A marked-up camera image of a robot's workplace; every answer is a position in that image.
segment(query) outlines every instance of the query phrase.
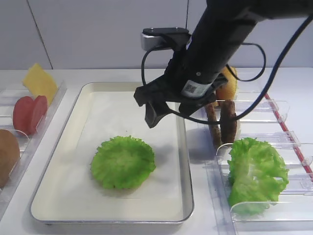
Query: green lettuce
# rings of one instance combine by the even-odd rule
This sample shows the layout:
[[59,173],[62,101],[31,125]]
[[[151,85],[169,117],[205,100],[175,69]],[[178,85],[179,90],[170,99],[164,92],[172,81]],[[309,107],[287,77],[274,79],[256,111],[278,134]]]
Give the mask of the green lettuce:
[[91,173],[103,188],[136,188],[156,168],[152,148],[131,136],[117,136],[97,148]]
[[278,202],[289,181],[284,159],[274,147],[265,141],[245,138],[233,143],[230,155],[230,206],[265,202],[236,205],[235,212],[257,214],[269,207],[266,202]]

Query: red tomato slice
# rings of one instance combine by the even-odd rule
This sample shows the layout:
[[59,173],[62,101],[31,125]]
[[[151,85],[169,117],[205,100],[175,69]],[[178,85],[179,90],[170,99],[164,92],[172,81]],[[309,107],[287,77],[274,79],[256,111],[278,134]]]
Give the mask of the red tomato slice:
[[33,110],[34,101],[29,96],[20,98],[13,110],[13,126],[16,130],[23,131],[30,135],[28,131],[30,116]]
[[30,134],[35,134],[37,126],[43,116],[47,113],[48,110],[48,100],[44,95],[39,95],[33,105],[32,113],[30,116],[30,122],[28,126],[28,132]]

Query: white table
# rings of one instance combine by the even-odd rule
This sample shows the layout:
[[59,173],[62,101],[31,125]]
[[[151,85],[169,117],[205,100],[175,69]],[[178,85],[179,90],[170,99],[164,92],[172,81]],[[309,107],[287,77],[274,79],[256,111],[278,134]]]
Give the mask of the white table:
[[[243,79],[253,77],[259,69],[238,69]],[[191,174],[194,189],[195,210],[189,220],[178,227],[168,226],[47,226],[32,220],[29,214],[29,202],[33,190],[40,178],[42,170],[60,134],[63,124],[71,110],[81,87],[94,81],[140,81],[140,70],[51,70],[53,77],[65,80],[67,92],[57,110],[45,136],[42,139],[6,213],[0,222],[1,235],[65,235],[65,234],[119,234],[119,235],[191,235],[217,234],[216,222],[203,164],[197,161],[191,163]],[[255,86],[261,87],[268,78],[270,69]],[[0,87],[15,81],[20,81],[27,71],[7,70],[0,71]],[[148,81],[155,79],[163,70],[146,70]],[[286,124],[295,131],[301,142],[313,142],[312,104],[313,98],[313,68],[281,68],[270,89],[270,96],[276,100],[285,100],[291,105]],[[205,146],[197,145],[197,124],[186,121],[188,147],[191,159],[198,159],[206,155]],[[312,231],[296,231],[282,234],[312,234]]]

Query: red strip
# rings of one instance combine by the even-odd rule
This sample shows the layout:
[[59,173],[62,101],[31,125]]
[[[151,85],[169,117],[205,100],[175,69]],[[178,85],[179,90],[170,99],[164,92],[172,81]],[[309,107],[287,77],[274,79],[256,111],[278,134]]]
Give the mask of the red strip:
[[[271,98],[270,98],[270,96],[268,94],[265,94],[264,98],[267,99],[267,100],[271,100]],[[273,112],[274,112],[275,117],[276,117],[277,120],[282,120],[281,116],[280,116],[280,114],[279,114],[279,112],[277,110],[275,110],[275,111],[273,110]],[[281,128],[283,129],[283,131],[289,131],[284,121],[279,122],[279,124],[280,124]],[[293,139],[292,136],[289,136],[289,139],[290,139],[291,142],[295,142],[295,140]],[[304,159],[304,156],[303,156],[300,148],[298,146],[294,146],[293,149],[294,149],[296,155],[298,156],[298,159],[302,163],[305,159]],[[313,181],[313,174],[312,174],[313,171],[310,168],[310,166],[309,165],[304,165],[303,168],[304,168],[305,172],[309,174],[310,178]]]

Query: plastic container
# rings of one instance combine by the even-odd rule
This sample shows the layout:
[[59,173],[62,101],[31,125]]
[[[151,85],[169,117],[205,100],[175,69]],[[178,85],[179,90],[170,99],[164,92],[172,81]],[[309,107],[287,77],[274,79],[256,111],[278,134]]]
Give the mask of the plastic container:
[[11,84],[10,87],[1,88],[0,90],[0,129],[9,130],[13,133],[17,137],[20,147],[20,159],[12,169],[6,185],[0,188],[0,220],[67,90],[63,81],[57,79],[55,81],[58,91],[48,108],[45,118],[37,126],[37,133],[33,136],[27,136],[25,133],[15,130],[12,121],[15,103],[23,96],[32,96],[29,90],[22,85],[22,82]]
[[[238,99],[253,100],[258,93],[238,93]],[[236,114],[245,110],[251,101],[235,101]],[[289,184],[282,191],[278,202],[241,202],[234,206],[228,203],[231,187],[228,183],[229,154],[232,143],[220,146],[216,154],[206,162],[207,178],[217,229],[221,235],[240,235],[244,232],[270,234],[275,231],[313,229],[313,144],[300,143],[296,134],[285,125],[289,106],[286,102],[271,100],[265,96],[248,119],[240,120],[236,139],[246,137],[269,142],[284,158],[289,169]],[[264,207],[264,212],[250,215],[243,213],[250,208]]]

